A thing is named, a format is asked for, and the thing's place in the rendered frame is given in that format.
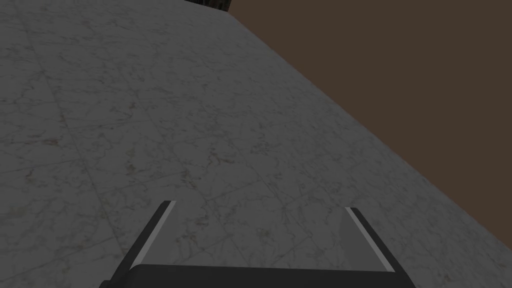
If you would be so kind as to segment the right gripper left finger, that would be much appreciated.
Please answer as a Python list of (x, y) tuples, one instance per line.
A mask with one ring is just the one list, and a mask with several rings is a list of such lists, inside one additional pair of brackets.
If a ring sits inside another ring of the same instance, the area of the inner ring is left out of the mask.
[(119, 270), (128, 272), (137, 265), (170, 263), (177, 233), (177, 202), (163, 201), (125, 255)]

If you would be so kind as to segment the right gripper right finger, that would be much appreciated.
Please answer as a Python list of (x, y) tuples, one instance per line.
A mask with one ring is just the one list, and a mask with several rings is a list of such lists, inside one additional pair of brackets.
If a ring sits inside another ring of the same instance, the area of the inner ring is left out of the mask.
[(344, 207), (339, 224), (340, 243), (355, 271), (400, 273), (402, 267), (355, 207)]

